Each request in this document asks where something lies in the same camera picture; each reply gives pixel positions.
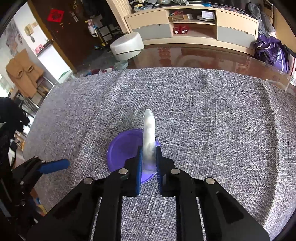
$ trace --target purple bowl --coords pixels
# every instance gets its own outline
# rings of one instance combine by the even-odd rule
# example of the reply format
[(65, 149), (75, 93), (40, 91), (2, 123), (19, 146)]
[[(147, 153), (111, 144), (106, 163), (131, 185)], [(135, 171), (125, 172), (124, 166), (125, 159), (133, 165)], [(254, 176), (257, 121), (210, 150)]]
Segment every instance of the purple bowl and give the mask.
[[(124, 162), (137, 155), (138, 146), (143, 145), (143, 130), (132, 129), (121, 132), (110, 143), (107, 151), (107, 165), (110, 172), (123, 168)], [(149, 181), (155, 173), (142, 172), (141, 183)]]

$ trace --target cabinet drawer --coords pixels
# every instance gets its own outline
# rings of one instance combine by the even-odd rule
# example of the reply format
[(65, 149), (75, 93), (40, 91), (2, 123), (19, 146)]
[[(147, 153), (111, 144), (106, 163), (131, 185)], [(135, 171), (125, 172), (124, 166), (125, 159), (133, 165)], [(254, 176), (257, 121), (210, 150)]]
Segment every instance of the cabinet drawer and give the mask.
[(150, 26), (133, 29), (138, 32), (142, 40), (171, 38), (172, 33), (169, 24), (154, 24)]
[(255, 36), (237, 29), (217, 26), (217, 40), (251, 48)]
[(153, 24), (166, 24), (168, 21), (168, 11), (160, 10), (154, 12), (142, 13), (127, 19), (131, 29), (149, 26)]
[(235, 28), (256, 35), (256, 22), (231, 13), (216, 11), (217, 26)]

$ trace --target gray carpet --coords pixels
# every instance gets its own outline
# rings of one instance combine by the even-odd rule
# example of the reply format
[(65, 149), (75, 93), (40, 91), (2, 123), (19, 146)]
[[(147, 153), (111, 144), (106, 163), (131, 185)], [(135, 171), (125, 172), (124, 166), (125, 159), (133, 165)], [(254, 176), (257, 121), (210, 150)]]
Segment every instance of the gray carpet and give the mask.
[[(56, 86), (38, 111), (24, 157), (67, 158), (67, 170), (35, 186), (49, 210), (83, 178), (106, 177), (106, 151), (120, 132), (143, 127), (152, 109), (165, 157), (192, 177), (214, 177), (273, 239), (296, 208), (292, 95), (220, 70), (155, 68), (93, 75)], [(173, 198), (154, 177), (125, 198), (122, 240), (175, 240)]]

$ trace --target door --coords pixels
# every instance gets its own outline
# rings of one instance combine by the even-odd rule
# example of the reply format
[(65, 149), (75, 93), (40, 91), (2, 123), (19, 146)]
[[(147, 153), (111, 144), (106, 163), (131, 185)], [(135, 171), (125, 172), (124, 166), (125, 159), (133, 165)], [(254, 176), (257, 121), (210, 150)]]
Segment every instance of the door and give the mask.
[[(101, 43), (99, 38), (90, 35), (83, 16), (80, 0), (31, 0), (37, 14), (50, 32), (53, 40), (64, 52), (72, 65), (77, 68), (87, 58), (95, 45)], [(48, 21), (53, 9), (61, 10), (61, 22)]]

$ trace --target cabinet shelf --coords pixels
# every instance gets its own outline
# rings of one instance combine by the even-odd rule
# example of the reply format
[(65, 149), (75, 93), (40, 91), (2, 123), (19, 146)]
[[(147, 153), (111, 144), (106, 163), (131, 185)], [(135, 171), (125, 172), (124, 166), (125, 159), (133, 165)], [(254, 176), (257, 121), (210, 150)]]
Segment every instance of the cabinet shelf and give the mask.
[(197, 23), (197, 24), (206, 24), (206, 25), (216, 25), (215, 22), (209, 22), (209, 21), (202, 21), (202, 20), (198, 20), (198, 19), (190, 19), (190, 20), (180, 20), (180, 21), (175, 21), (172, 22), (170, 24), (174, 24), (174, 23)]
[(216, 39), (215, 33), (212, 29), (201, 28), (201, 29), (189, 29), (186, 34), (173, 34), (173, 38), (179, 37), (201, 37), (201, 38), (209, 38)]

